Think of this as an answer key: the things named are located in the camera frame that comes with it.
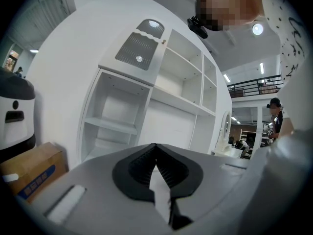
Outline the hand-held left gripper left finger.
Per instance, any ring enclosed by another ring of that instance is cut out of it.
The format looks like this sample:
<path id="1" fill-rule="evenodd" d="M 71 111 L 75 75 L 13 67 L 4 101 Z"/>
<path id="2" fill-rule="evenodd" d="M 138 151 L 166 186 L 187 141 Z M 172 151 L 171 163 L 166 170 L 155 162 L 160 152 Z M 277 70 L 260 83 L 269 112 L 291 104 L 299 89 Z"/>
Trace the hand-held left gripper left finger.
<path id="1" fill-rule="evenodd" d="M 90 159 L 64 174 L 33 200 L 54 235 L 168 235 L 170 226 L 152 202 L 136 201 L 115 185 L 115 164 L 145 148 Z"/>

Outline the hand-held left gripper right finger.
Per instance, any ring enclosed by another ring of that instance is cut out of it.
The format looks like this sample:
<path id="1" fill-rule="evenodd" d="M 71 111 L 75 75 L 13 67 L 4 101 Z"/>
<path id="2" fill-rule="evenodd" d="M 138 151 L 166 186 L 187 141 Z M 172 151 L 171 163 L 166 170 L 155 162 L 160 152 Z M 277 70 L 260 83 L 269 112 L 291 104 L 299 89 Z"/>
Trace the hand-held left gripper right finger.
<path id="1" fill-rule="evenodd" d="M 172 228 L 212 210 L 247 169 L 247 162 L 156 145 L 156 210 Z"/>

